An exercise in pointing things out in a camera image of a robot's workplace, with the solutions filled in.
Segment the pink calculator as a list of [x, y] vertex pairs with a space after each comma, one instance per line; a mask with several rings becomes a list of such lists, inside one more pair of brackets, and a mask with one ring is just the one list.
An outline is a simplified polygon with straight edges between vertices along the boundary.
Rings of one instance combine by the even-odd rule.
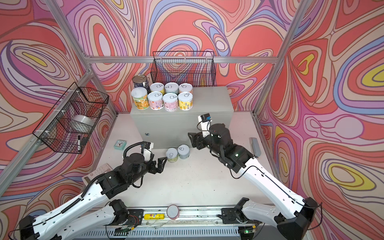
[[113, 168], [109, 164], [103, 164], [100, 167], [96, 168], [93, 172], [82, 177], [82, 180], [83, 180], [85, 186], [87, 186], [91, 182], [91, 180], [93, 180], [97, 176], [99, 176], [101, 174], [105, 174], [105, 173], [112, 171], [112, 170], [113, 170]]

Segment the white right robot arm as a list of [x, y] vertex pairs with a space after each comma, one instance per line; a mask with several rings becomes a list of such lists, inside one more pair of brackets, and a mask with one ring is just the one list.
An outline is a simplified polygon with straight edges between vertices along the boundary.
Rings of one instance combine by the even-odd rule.
[[268, 206], [242, 198], [232, 209], [230, 217], [222, 219], [238, 223], [258, 221], [277, 228], [287, 240], [303, 239], [319, 204], [291, 191], [265, 170], [257, 156], [234, 143], [224, 124], [200, 122], [199, 125], [200, 132], [188, 134], [192, 147], [198, 150], [207, 148], [230, 170], [231, 175], [237, 173], [237, 180], [245, 178], [252, 182], [274, 204]]

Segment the dark blue tin can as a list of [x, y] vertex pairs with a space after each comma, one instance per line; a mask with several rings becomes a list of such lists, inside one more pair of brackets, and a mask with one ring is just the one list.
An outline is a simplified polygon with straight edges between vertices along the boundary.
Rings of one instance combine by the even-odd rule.
[[134, 88], [145, 88], [148, 94], [151, 92], [149, 77], [145, 75], [136, 75], [132, 78], [132, 81]]

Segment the yellow can pull tab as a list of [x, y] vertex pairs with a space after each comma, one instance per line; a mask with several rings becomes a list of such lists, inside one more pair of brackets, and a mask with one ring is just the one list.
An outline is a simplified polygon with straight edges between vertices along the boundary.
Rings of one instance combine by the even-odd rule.
[[151, 92], [160, 92], [162, 95], [166, 94], [165, 86], [162, 83], [153, 83], [150, 85]]

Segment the teal can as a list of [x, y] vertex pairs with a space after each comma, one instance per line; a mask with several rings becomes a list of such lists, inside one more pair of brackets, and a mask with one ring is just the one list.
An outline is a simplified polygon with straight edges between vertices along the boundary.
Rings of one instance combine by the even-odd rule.
[[166, 94], [179, 94], [179, 85], [177, 83], [167, 83], [165, 84], [165, 92]]

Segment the teal can pull tab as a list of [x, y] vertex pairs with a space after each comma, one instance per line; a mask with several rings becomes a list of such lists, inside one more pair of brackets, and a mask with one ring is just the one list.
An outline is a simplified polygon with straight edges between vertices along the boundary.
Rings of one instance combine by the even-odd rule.
[[180, 159], [185, 160], [189, 158], [190, 147], [188, 145], [180, 145], [177, 150]]

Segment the orange pink can pull tab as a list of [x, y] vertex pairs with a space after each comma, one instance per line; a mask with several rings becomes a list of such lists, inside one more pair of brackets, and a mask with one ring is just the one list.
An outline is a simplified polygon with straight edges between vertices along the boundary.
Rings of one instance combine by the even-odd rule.
[[183, 83], [179, 85], [179, 93], [193, 93], [193, 86], [188, 83]]

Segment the pink can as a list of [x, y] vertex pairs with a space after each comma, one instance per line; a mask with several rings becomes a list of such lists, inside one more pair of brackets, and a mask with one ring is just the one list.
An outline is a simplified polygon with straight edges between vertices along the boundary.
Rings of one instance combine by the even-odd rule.
[[152, 110], [160, 110], [164, 107], [163, 94], [155, 91], [148, 94], [148, 102]]

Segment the white roll in basket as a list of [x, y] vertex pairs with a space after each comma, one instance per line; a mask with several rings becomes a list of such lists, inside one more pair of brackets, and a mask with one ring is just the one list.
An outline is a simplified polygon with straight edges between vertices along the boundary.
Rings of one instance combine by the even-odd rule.
[[70, 126], [75, 133], [89, 134], [95, 122], [84, 115], [76, 115], [70, 121]]

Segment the green can pull tab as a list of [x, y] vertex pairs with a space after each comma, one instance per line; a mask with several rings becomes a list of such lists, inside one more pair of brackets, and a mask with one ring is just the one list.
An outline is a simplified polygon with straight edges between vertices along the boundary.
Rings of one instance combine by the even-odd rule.
[[168, 159], [168, 162], [170, 163], [175, 163], [178, 161], [179, 159], [179, 153], [178, 153], [178, 150], [175, 149], [175, 148], [169, 148], [167, 151], [166, 151], [166, 157]]

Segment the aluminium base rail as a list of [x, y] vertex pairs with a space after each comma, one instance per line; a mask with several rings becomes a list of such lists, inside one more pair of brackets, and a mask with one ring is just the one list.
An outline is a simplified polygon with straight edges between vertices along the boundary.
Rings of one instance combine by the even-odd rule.
[[[120, 225], [102, 225], [93, 228], [72, 240], [133, 240], [133, 239], [170, 239], [175, 238], [208, 238], [238, 237], [251, 240], [268, 224], [249, 221], [238, 223], [224, 221], [222, 217], [230, 217], [235, 206], [197, 206], [179, 207], [179, 217], [172, 221], [167, 217], [167, 208], [129, 209], [129, 218]], [[164, 214], [164, 220], [144, 220], [145, 214]], [[278, 238], [283, 237], [277, 228], [272, 227]]]

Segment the mint green alarm clock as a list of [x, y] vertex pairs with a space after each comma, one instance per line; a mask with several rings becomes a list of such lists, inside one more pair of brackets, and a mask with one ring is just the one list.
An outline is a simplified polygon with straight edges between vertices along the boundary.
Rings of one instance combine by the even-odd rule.
[[125, 140], [117, 140], [114, 144], [114, 149], [123, 151], [126, 148], [127, 142]]

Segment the pink can fruit print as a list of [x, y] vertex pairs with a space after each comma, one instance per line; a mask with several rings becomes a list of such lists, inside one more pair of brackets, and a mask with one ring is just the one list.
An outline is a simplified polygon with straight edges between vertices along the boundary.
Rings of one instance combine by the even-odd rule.
[[167, 112], [175, 112], [179, 107], [178, 95], [167, 93], [163, 96], [164, 108]]

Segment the yellow green can plastic lid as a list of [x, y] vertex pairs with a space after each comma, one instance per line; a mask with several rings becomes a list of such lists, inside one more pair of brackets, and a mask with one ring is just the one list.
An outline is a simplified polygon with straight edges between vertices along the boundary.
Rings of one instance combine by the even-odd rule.
[[145, 88], [138, 87], [132, 89], [131, 96], [138, 110], [145, 110], [149, 107], [148, 92]]

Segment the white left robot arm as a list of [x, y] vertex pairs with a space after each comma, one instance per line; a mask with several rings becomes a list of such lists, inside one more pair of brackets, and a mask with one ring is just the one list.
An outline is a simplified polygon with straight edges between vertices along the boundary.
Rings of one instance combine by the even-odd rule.
[[153, 160], [154, 154], [134, 153], [114, 170], [92, 179], [84, 191], [36, 218], [26, 216], [19, 222], [22, 240], [71, 240], [102, 225], [120, 225], [130, 216], [127, 207], [114, 197], [142, 181], [146, 173], [162, 173], [167, 158]]

